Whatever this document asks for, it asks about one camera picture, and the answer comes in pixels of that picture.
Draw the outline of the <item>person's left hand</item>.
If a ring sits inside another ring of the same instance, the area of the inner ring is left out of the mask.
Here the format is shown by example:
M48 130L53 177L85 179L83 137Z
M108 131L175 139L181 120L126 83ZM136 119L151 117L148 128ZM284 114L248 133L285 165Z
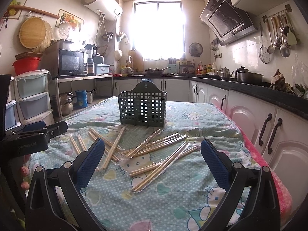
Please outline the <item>person's left hand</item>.
M21 172L21 175L22 175L22 177L23 177L23 180L22 180L22 182L21 182L21 184L20 184L21 189L22 189L23 191L27 191L27 190L29 190L29 183L26 181L26 178L29 176L30 171L29 171L29 169L28 169L26 166L23 166L23 167L20 169L20 172Z

